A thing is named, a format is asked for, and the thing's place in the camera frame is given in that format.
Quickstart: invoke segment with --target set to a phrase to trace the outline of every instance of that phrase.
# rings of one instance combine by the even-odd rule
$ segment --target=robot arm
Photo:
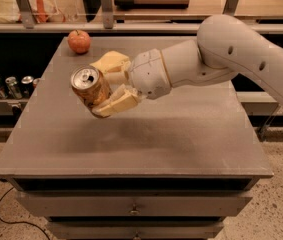
[[[216,84],[238,73],[253,80],[283,106],[283,49],[231,16],[211,16],[201,24],[196,40],[139,54],[124,69],[125,85],[119,91],[130,93],[135,102],[125,102],[118,111],[92,112],[109,116],[136,106],[143,98],[167,95],[172,88]],[[122,99],[122,95],[112,96],[116,98],[110,97],[97,109]]]

